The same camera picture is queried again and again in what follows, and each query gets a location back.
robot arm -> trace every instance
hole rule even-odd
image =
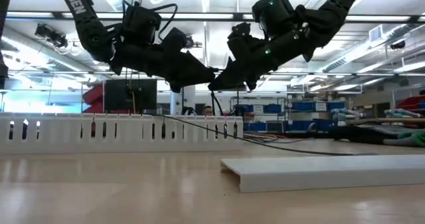
[[[94,60],[108,63],[116,74],[127,67],[148,76],[160,76],[169,82],[173,92],[214,79],[213,69],[205,67],[191,53],[181,52],[186,34],[179,29],[173,28],[160,45],[153,43],[161,24],[156,11],[168,7],[177,11],[176,4],[146,9],[137,2],[131,5],[123,1],[127,9],[123,7],[122,23],[105,27],[93,10],[92,0],[65,2],[74,17],[82,46]]]
[[[252,7],[254,20],[260,23],[264,39],[250,35],[250,24],[232,28],[228,47],[235,57],[226,69],[210,83],[210,90],[233,88],[245,82],[256,87],[260,76],[277,70],[281,64],[303,55],[310,61],[314,50],[324,47],[343,26],[355,0],[327,0],[318,10],[289,0],[260,0]]]

table surface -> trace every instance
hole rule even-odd
[[[308,140],[328,152],[425,154]],[[304,156],[246,144],[239,152],[0,156],[1,223],[425,223],[425,185],[239,192],[222,158]]]

white cable organizer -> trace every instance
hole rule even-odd
[[[170,117],[243,137],[241,117]],[[0,154],[203,152],[242,148],[239,139],[150,115],[0,113],[0,135]]]

computer monitor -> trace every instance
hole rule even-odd
[[[105,111],[129,110],[142,113],[157,108],[157,80],[107,80],[105,83]]]

air vent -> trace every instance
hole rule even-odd
[[[383,37],[383,26],[378,25],[377,27],[369,31],[369,40],[370,42],[377,41]]]

